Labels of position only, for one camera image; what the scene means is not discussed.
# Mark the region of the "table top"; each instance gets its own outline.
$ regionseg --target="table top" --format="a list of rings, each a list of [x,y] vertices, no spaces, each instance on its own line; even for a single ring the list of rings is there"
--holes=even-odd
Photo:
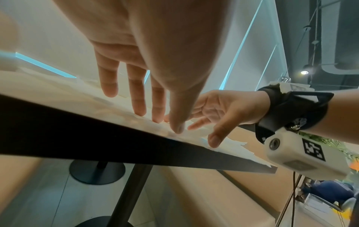
[[[0,95],[0,154],[274,174],[275,166]]]

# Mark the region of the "blue light strip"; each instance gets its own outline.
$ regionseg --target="blue light strip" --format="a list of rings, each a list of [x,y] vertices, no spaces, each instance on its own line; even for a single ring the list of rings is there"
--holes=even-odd
[[[56,73],[56,74],[59,74],[60,76],[63,76],[63,77],[67,77],[67,78],[76,78],[76,76],[73,76],[71,74],[68,74],[68,73],[65,73],[64,71],[61,71],[57,68],[54,68],[52,66],[49,66],[49,65],[46,65],[42,62],[39,62],[35,59],[32,59],[28,56],[25,56],[23,54],[20,54],[20,53],[15,53],[15,57],[21,59],[21,60],[24,60],[24,61],[27,61],[28,63],[31,63],[33,65],[36,65],[36,66],[39,66],[41,68],[44,68],[46,70],[49,70],[50,72],[53,72],[53,73]]]
[[[246,39],[247,39],[247,36],[248,36],[248,34],[249,34],[249,31],[251,30],[251,27],[252,27],[252,25],[253,25],[254,19],[255,19],[255,17],[256,17],[257,14],[258,14],[258,11],[259,11],[259,9],[260,9],[260,7],[261,7],[261,5],[262,5],[262,2],[263,2],[263,0],[261,0],[261,2],[259,3],[259,6],[258,6],[258,8],[257,8],[257,10],[256,10],[255,13],[254,13],[253,19],[252,19],[251,23],[249,24],[249,27],[248,27],[248,29],[247,29],[247,32],[246,32],[246,34],[244,35],[244,38],[243,38],[242,42],[241,42],[240,45],[239,45],[239,48],[238,48],[238,50],[237,50],[237,53],[236,53],[236,55],[235,55],[234,58],[233,58],[232,64],[230,65],[230,67],[229,67],[229,69],[228,69],[228,71],[227,71],[227,73],[226,73],[226,75],[225,75],[225,77],[224,77],[224,80],[223,80],[223,82],[222,82],[222,84],[221,84],[221,86],[220,86],[220,90],[223,90],[223,89],[225,88],[225,84],[227,83],[227,80],[228,80],[230,74],[232,73],[232,69],[233,69],[233,67],[234,67],[234,65],[235,65],[235,63],[236,63],[236,61],[237,61],[237,58],[238,58],[238,56],[239,56],[239,52],[242,50],[242,47],[243,47],[243,45],[244,45],[244,42],[245,42]]]
[[[146,81],[147,81],[147,79],[148,79],[149,76],[150,76],[150,71],[147,70],[146,75],[145,75],[145,81],[143,82],[143,84],[146,83]]]
[[[277,45],[274,46],[273,51],[272,51],[272,53],[270,54],[270,57],[269,57],[269,59],[268,59],[268,61],[267,61],[267,64],[266,64],[266,66],[265,66],[265,68],[264,68],[264,70],[263,70],[263,72],[262,72],[261,78],[260,78],[259,81],[258,81],[257,87],[255,88],[255,91],[258,90],[258,86],[259,86],[259,84],[261,83],[262,77],[263,77],[263,75],[265,74],[265,72],[266,72],[266,70],[267,70],[267,67],[268,67],[268,65],[269,65],[269,62],[270,62],[270,60],[271,60],[273,54],[274,54],[274,51],[276,50],[276,47],[277,47]]]

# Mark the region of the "metal pole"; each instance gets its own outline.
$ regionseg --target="metal pole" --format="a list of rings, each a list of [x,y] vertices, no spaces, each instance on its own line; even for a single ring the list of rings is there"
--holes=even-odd
[[[107,227],[126,227],[152,165],[135,164]]]

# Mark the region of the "floor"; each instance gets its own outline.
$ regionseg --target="floor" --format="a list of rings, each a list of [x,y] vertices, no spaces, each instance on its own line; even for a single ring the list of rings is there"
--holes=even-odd
[[[111,215],[133,164],[125,164],[120,180],[107,185],[87,185],[69,174],[71,160],[45,159],[37,172],[0,215],[1,227],[75,227],[99,216]],[[145,189],[129,222],[138,227],[158,227]]]

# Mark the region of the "hand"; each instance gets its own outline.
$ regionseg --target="hand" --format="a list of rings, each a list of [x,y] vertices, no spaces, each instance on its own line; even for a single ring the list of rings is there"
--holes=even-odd
[[[117,95],[117,68],[125,62],[134,112],[146,114],[143,80],[151,70],[152,119],[165,113],[184,129],[195,100],[222,49],[233,0],[54,0],[95,49],[104,93]]]
[[[214,131],[208,135],[208,144],[216,148],[238,125],[258,122],[268,112],[269,106],[269,96],[264,91],[213,90],[198,98],[189,119],[200,119],[188,130],[215,123]]]

